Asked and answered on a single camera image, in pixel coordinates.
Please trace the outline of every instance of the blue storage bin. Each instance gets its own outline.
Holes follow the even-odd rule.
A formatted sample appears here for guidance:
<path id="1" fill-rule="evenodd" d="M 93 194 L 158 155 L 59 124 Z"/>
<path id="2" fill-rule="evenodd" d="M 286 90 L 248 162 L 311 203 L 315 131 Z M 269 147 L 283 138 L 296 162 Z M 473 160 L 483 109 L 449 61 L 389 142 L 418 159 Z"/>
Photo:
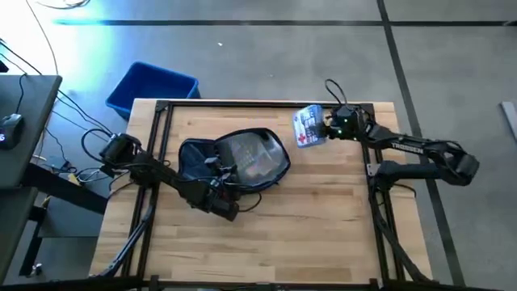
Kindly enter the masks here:
<path id="1" fill-rule="evenodd" d="M 199 82 L 186 74 L 136 61 L 106 99 L 106 105 L 129 120 L 135 98 L 199 99 Z"/>

